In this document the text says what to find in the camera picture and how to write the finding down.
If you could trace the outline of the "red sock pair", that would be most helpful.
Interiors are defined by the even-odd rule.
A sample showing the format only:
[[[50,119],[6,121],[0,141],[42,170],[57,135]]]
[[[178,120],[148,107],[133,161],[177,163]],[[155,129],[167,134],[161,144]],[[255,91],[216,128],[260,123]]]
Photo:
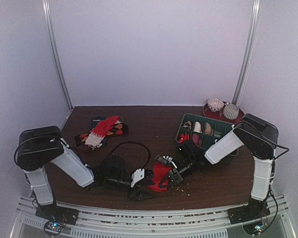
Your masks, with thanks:
[[[155,163],[155,165],[153,167],[153,178],[152,178],[154,185],[148,185],[147,188],[149,188],[155,192],[167,191],[167,187],[160,188],[159,184],[170,170],[171,170],[170,166],[164,166],[163,164],[161,164],[159,162]]]

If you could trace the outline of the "tan ribbed sock pair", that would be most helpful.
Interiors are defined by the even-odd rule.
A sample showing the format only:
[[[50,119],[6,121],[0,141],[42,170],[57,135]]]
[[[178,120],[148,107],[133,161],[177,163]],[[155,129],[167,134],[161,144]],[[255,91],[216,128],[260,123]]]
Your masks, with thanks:
[[[214,129],[209,122],[205,123],[204,129],[203,129],[203,134],[210,135],[210,136],[214,135]]]

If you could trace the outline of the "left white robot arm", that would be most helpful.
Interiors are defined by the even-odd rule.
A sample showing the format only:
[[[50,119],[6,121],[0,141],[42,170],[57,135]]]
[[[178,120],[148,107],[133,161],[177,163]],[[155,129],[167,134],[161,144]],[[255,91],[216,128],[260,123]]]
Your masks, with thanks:
[[[153,185],[153,171],[145,166],[131,175],[125,169],[125,161],[110,152],[101,163],[92,168],[84,163],[76,150],[61,136],[57,126],[47,126],[23,131],[13,156],[14,162],[25,176],[36,197],[37,204],[50,220],[61,216],[61,208],[55,204],[55,196],[45,172],[49,163],[56,165],[80,187],[89,192],[100,192],[107,186],[127,190],[130,201],[147,200],[154,197],[147,191]]]

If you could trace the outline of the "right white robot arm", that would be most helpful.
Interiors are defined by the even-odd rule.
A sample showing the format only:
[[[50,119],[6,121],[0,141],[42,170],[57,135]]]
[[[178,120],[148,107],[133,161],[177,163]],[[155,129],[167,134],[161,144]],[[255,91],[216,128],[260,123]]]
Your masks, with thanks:
[[[277,127],[252,114],[245,114],[241,121],[231,127],[218,141],[214,141],[205,150],[198,147],[193,139],[188,139],[178,145],[178,150],[186,161],[176,164],[168,157],[157,160],[165,167],[170,167],[158,183],[159,188],[166,188],[181,183],[198,163],[219,163],[226,156],[245,146],[254,159],[253,186],[250,197],[254,199],[245,207],[245,215],[255,219],[264,210],[262,201],[269,193],[270,184],[274,178],[276,148],[279,131]]]

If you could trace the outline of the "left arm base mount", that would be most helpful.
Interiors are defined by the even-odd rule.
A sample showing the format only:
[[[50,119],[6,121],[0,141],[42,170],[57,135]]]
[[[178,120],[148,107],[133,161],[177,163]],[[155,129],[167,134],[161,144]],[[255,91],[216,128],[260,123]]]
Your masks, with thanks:
[[[50,222],[59,224],[75,225],[79,211],[73,208],[58,206],[53,203],[50,205],[38,205],[35,215]]]

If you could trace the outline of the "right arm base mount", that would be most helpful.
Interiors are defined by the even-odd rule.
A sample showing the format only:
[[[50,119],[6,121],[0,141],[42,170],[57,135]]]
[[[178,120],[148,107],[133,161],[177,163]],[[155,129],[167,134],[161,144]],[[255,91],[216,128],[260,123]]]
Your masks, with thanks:
[[[270,215],[270,210],[266,201],[258,201],[250,198],[247,205],[230,208],[227,211],[230,224],[260,219],[262,215]]]

